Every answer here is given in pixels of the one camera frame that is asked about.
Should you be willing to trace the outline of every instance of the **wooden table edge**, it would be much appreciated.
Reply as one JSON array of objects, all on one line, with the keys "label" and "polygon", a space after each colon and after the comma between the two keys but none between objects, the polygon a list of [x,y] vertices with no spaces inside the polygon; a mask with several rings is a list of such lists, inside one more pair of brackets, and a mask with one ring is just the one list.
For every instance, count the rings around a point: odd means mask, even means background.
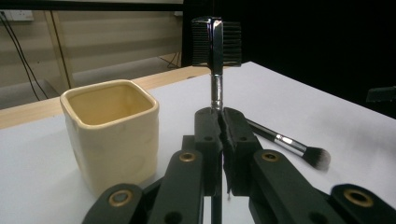
[{"label": "wooden table edge", "polygon": [[[210,73],[210,70],[206,67],[189,66],[147,77],[135,78],[133,79],[133,82],[145,90],[151,90],[179,82],[190,77],[198,77],[208,73]],[[63,111],[59,97],[2,109],[0,110],[0,129],[60,115],[62,113]]]}]

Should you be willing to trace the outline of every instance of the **white tabletop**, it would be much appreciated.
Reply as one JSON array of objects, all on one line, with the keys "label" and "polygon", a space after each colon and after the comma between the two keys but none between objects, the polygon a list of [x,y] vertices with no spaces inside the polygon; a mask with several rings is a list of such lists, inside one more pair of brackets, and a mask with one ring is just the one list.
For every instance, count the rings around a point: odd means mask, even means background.
[{"label": "white tabletop", "polygon": [[[262,138],[282,152],[317,189],[364,187],[396,207],[396,119],[334,97],[255,63],[224,71],[224,105],[267,128],[332,155],[327,173]],[[210,106],[210,76],[149,91],[160,102],[156,176],[164,175],[183,135],[193,134],[194,113]],[[95,202],[79,173],[64,116],[0,130],[0,223],[80,223]],[[223,223],[253,223],[248,198],[225,193]],[[205,223],[210,223],[205,199]]]}]

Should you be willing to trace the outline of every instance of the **black object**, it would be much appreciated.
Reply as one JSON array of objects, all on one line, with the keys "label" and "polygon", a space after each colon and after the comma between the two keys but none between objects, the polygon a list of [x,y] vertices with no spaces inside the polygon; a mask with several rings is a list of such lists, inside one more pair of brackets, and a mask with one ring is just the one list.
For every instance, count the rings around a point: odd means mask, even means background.
[{"label": "black object", "polygon": [[396,86],[372,88],[367,92],[366,102],[384,102],[396,99]]},{"label": "black object", "polygon": [[[83,223],[202,223],[204,196],[221,194],[222,155],[228,188],[249,197],[255,223],[396,220],[396,211],[367,189],[338,185],[326,195],[313,188],[285,156],[262,149],[241,112],[208,107],[196,112],[195,135],[183,137],[162,179],[145,190],[125,184],[108,189]],[[212,209],[212,223],[221,223],[218,200]]]}]

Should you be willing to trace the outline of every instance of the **wall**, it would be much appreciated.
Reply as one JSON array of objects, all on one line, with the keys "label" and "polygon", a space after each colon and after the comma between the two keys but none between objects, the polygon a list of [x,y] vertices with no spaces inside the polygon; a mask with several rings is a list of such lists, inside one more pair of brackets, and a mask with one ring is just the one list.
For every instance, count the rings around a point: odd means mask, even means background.
[{"label": "wall", "polygon": [[[34,11],[11,21],[37,79],[60,94],[64,75],[178,52],[182,19],[174,12]],[[28,82],[21,59],[0,24],[0,88]]]}]

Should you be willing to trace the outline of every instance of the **square ceramic cup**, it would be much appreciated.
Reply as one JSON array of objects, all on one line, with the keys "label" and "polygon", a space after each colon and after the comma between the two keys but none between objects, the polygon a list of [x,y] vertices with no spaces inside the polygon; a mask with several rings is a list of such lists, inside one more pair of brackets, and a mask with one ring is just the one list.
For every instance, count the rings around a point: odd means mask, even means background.
[{"label": "square ceramic cup", "polygon": [[113,80],[66,91],[61,105],[79,170],[96,197],[154,175],[159,104],[146,91]]}]

